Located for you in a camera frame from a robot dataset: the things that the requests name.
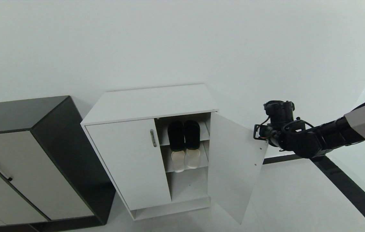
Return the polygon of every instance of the black robotic arm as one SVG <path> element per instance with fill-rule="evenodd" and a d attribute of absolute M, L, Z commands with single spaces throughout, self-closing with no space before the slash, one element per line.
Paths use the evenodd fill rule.
<path fill-rule="evenodd" d="M 268 118 L 254 126 L 253 138 L 266 140 L 283 151 L 294 151 L 303 158 L 324 156 L 335 148 L 365 141 L 345 117 L 314 127 L 299 117 L 294 120 L 295 106 L 291 101 L 269 101 L 264 104 L 264 110 Z"/>

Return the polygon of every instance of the slipper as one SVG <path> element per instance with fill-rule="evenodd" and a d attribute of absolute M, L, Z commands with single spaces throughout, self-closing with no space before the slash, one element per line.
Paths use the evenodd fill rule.
<path fill-rule="evenodd" d="M 184 144 L 184 125 L 180 121 L 170 123 L 168 126 L 168 139 L 171 151 L 182 151 Z"/>
<path fill-rule="evenodd" d="M 180 173 L 184 171 L 185 169 L 184 155 L 185 155 L 184 151 L 173 151 L 171 153 L 174 172 Z"/>
<path fill-rule="evenodd" d="M 200 150 L 187 149 L 187 167 L 190 169 L 196 169 L 200 166 Z"/>
<path fill-rule="evenodd" d="M 184 123 L 185 147 L 196 150 L 200 147 L 200 125 L 193 120 Z"/>

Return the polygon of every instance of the black slipper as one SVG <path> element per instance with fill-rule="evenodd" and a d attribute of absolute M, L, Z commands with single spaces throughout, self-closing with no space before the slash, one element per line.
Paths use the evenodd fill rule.
<path fill-rule="evenodd" d="M 171 151 L 184 150 L 184 125 L 180 121 L 170 123 L 168 126 L 168 139 Z"/>
<path fill-rule="evenodd" d="M 185 147 L 196 150 L 200 147 L 200 125 L 193 120 L 184 123 Z"/>

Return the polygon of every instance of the white slipper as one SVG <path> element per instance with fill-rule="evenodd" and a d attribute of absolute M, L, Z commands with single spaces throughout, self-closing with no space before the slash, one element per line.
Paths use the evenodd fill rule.
<path fill-rule="evenodd" d="M 187 149 L 187 167 L 190 169 L 196 169 L 200 166 L 200 150 Z"/>
<path fill-rule="evenodd" d="M 184 151 L 173 151 L 171 153 L 173 168 L 176 173 L 180 173 L 185 169 L 184 155 Z"/>

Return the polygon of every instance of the cabinet handle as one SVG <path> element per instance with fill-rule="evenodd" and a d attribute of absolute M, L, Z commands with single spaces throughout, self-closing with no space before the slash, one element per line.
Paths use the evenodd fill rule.
<path fill-rule="evenodd" d="M 12 177 L 6 177 L 6 175 L 4 174 L 4 172 L 0 169 L 0 173 L 1 175 L 3 175 L 3 177 L 5 177 L 8 181 L 12 181 Z"/>
<path fill-rule="evenodd" d="M 151 134 L 151 140 L 153 141 L 153 146 L 156 147 L 156 142 L 155 142 L 155 138 L 154 138 L 154 130 L 150 129 L 150 134 Z"/>

